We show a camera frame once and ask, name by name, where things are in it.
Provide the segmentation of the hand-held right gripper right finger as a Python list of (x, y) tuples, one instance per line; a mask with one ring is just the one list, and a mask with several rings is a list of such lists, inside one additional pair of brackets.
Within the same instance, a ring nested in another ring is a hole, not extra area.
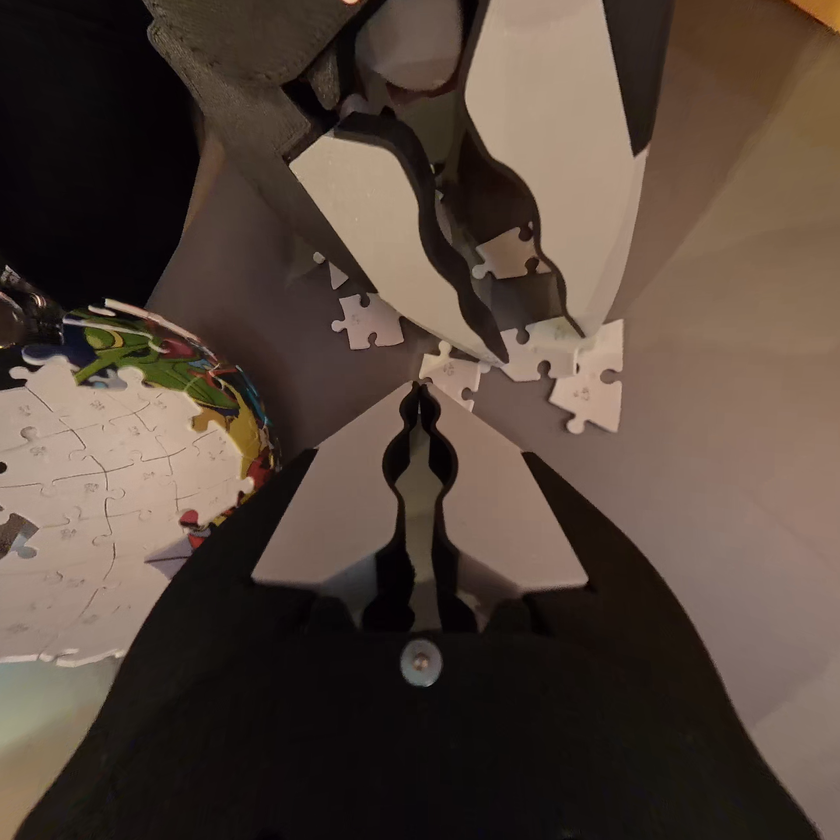
[(525, 452), (435, 385), (422, 386), (420, 419), (442, 486), (432, 544), (442, 628), (475, 631), (501, 602), (585, 588)]

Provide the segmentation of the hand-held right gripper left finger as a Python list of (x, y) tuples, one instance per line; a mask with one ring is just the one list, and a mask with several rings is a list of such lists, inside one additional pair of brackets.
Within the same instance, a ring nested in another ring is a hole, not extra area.
[(415, 571), (396, 482), (411, 459), (421, 387), (399, 386), (326, 438), (252, 573), (340, 599), (363, 627), (411, 627)]

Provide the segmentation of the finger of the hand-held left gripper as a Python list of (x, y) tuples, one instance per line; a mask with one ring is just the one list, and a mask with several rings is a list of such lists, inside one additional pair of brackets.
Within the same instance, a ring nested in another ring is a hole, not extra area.
[(467, 114), (527, 188), (538, 255), (592, 336), (621, 285), (652, 139), (652, 4), (491, 1), (477, 27)]
[(352, 112), (290, 171), (383, 302), (478, 360), (509, 361), (466, 258), (438, 223), (434, 173), (409, 126)]

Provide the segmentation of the group of white puzzle pieces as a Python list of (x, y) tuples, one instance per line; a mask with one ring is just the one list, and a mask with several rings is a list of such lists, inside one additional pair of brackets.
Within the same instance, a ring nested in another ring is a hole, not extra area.
[[(478, 245), (478, 264), (474, 274), (478, 279), (512, 279), (515, 270), (525, 270), (536, 258), (532, 224), (511, 228), (482, 245)], [(332, 322), (332, 331), (346, 333), (351, 350), (366, 350), (370, 338), (377, 347), (392, 347), (404, 341), (400, 316), (375, 293), (362, 303), (361, 295), (339, 300), (343, 318)], [(562, 379), (551, 379), (553, 388), (549, 404), (570, 414), (566, 430), (582, 434), (586, 424), (593, 424), (606, 432), (616, 433), (620, 427), (623, 385), (620, 381), (603, 381), (605, 372), (621, 373), (624, 363), (624, 320), (601, 326), (597, 334), (583, 339), (577, 355), (576, 373)]]

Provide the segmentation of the white jigsaw piece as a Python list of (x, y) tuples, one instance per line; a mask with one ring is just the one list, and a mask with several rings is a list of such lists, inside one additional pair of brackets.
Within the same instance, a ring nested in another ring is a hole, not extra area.
[(520, 343), (518, 330), (503, 330), (500, 336), (508, 353), (502, 372), (514, 382), (535, 382), (540, 379), (539, 367), (549, 366), (547, 376), (557, 380), (576, 373), (577, 356), (583, 339), (566, 318), (557, 317), (534, 322), (525, 327), (528, 340)]
[(418, 378), (430, 381), (439, 391), (449, 396), (457, 404), (472, 412), (474, 400), (463, 397), (464, 391), (474, 393), (478, 390), (480, 378), (488, 373), (491, 364), (483, 361), (453, 358), (452, 345), (440, 340), (437, 354), (423, 355)]

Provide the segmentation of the colourful puzzle ball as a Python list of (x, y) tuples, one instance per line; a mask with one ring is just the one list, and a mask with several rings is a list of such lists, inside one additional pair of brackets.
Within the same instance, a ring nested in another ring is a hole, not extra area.
[(194, 551), (280, 467), (263, 402), (194, 334), (113, 299), (2, 350), (1, 661), (124, 656)]

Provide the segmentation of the dark shiny object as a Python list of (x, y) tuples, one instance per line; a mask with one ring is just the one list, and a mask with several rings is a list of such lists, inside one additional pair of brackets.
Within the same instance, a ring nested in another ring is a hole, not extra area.
[(10, 266), (1, 271), (1, 349), (65, 342), (61, 306)]

